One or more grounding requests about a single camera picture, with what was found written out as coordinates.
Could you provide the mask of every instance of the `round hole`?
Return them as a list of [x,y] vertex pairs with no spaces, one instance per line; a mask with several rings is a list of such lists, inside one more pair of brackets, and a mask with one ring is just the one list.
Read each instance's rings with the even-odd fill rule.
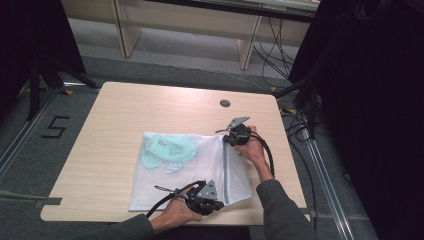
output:
[[221,101],[219,102],[219,104],[221,104],[221,106],[223,106],[223,107],[229,107],[229,106],[231,106],[230,101],[225,100],[225,99],[221,100]]

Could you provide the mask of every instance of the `metal rail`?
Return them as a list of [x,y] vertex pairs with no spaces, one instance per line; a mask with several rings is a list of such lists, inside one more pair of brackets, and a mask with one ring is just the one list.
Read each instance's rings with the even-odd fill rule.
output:
[[[302,115],[301,118],[303,122],[306,122],[307,118],[304,115]],[[330,176],[328,175],[327,168],[325,167],[325,163],[321,157],[321,153],[319,152],[317,143],[315,139],[310,138],[307,129],[303,130],[303,135],[305,139],[309,139],[307,141],[309,153],[311,154],[315,170],[318,173],[319,180],[323,187],[324,194],[327,198],[331,213],[333,214],[337,229],[339,230],[340,237],[342,240],[353,240],[355,238],[353,236],[349,220],[346,217],[346,214],[340,204],[339,198],[337,197],[333,184],[331,183]]]

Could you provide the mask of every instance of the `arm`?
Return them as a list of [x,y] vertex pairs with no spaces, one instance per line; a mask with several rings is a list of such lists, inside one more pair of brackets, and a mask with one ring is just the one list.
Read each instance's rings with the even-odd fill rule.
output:
[[[253,132],[256,127],[249,126]],[[274,179],[265,160],[262,144],[250,138],[246,145],[234,150],[255,166],[261,183],[256,188],[264,208],[266,239],[318,239],[316,233],[296,204],[287,196],[280,182]]]
[[111,225],[75,239],[151,239],[168,229],[179,227],[189,221],[200,221],[202,215],[191,211],[181,198],[172,199],[161,215],[149,221],[143,214],[124,222]]

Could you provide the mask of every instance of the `person's right hand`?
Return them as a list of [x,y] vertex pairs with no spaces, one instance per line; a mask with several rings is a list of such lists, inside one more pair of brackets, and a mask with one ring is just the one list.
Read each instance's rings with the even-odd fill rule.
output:
[[[248,126],[254,135],[257,133],[255,126]],[[247,158],[253,163],[256,170],[258,171],[259,179],[261,182],[273,179],[271,169],[265,160],[264,149],[259,139],[250,137],[249,142],[245,145],[236,145],[234,150],[238,151],[241,156]]]
[[[248,126],[252,132],[256,132],[255,126]],[[250,137],[249,142],[245,145],[236,145],[234,150],[238,151],[241,156],[247,158],[255,166],[265,162],[264,149],[259,139]]]

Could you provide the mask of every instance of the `light blue cloth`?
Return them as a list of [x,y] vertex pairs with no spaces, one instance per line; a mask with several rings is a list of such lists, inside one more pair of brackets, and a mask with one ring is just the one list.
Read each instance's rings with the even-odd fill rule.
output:
[[196,144],[187,136],[174,134],[145,135],[141,159],[144,167],[157,168],[168,163],[168,171],[178,171],[196,156]]

